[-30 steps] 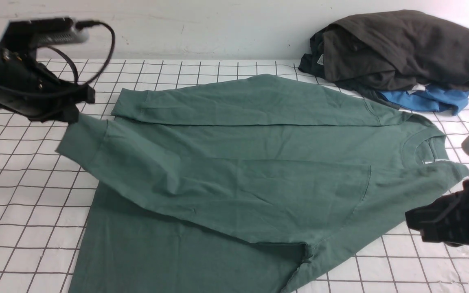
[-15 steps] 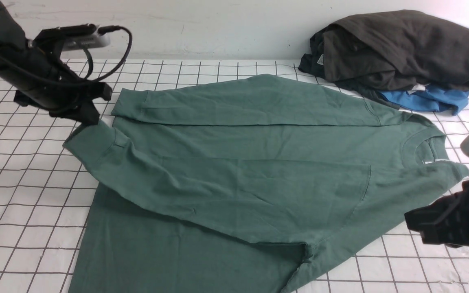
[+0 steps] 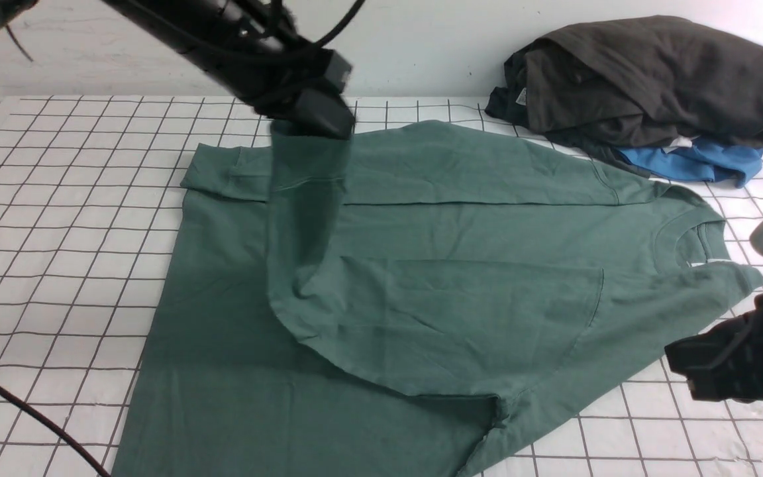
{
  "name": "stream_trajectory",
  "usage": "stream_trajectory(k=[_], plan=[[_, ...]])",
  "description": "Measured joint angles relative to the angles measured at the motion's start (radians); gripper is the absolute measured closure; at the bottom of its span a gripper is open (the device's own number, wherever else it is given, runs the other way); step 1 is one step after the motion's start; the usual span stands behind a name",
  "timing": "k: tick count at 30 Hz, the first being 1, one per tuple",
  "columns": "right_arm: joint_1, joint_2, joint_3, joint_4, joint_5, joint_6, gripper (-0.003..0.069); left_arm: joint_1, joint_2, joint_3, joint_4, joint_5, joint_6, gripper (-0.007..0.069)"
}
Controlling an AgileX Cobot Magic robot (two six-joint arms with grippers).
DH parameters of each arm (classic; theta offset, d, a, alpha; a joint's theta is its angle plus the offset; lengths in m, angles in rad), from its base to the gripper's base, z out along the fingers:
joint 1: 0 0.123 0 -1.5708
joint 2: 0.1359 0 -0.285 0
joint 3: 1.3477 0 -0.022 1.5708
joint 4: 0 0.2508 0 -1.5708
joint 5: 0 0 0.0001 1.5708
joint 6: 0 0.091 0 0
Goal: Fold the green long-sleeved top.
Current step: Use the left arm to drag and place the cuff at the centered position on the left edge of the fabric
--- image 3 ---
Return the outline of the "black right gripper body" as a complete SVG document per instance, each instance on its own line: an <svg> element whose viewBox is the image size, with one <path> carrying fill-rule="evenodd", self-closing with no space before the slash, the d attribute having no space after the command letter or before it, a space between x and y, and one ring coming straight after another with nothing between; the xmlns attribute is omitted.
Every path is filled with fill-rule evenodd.
<svg viewBox="0 0 763 477"><path fill-rule="evenodd" d="M696 401L763 401L763 293L753 311L667 344L670 371L686 378Z"/></svg>

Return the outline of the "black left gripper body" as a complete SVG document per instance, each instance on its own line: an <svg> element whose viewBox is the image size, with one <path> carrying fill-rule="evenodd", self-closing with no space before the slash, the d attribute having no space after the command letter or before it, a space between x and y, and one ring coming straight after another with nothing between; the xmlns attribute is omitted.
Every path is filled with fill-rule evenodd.
<svg viewBox="0 0 763 477"><path fill-rule="evenodd" d="M352 64L334 50L290 64L269 90L249 99L260 115L287 122L295 133L348 140L355 115L343 99Z"/></svg>

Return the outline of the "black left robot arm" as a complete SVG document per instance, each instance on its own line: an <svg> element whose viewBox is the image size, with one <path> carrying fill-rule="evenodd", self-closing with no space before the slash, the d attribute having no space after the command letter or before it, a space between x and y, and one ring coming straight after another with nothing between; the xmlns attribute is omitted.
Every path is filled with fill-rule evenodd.
<svg viewBox="0 0 763 477"><path fill-rule="evenodd" d="M281 1L109 1L257 114L310 136L346 140L355 117L342 97L352 70L328 44L363 6L354 2L312 42Z"/></svg>

